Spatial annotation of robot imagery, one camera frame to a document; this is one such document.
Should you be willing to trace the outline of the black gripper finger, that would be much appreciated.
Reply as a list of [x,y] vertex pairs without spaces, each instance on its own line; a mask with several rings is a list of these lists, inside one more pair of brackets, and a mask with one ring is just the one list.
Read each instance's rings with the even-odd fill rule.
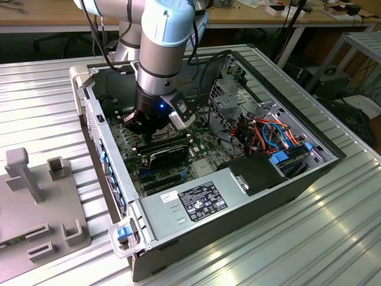
[[151,121],[148,115],[141,111],[134,111],[124,117],[124,127],[137,135],[142,135],[146,143],[152,139]]
[[159,125],[159,127],[152,133],[150,141],[156,141],[167,136],[169,134],[168,124],[169,121],[166,120],[163,124]]

